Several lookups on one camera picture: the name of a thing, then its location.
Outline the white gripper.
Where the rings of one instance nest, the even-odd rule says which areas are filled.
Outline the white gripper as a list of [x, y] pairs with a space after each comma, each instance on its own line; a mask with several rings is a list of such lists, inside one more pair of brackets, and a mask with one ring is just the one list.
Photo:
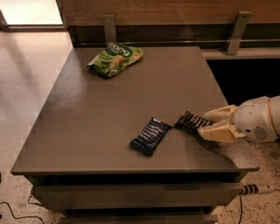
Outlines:
[[[277, 140], [277, 97], [263, 96], [245, 101], [238, 108], [227, 105], [206, 112], [203, 117], [213, 125], [198, 128], [201, 137], [208, 141], [233, 143], [247, 137], [251, 143], [267, 143]], [[219, 122], [231, 120], [234, 124]]]

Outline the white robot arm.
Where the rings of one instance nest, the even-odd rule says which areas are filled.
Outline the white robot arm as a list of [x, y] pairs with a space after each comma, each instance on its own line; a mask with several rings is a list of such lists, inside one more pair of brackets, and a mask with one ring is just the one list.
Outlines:
[[233, 143], [246, 138], [254, 144], [275, 142], [280, 138], [280, 96], [258, 97], [240, 106], [228, 105], [206, 112], [212, 125], [198, 128], [203, 139]]

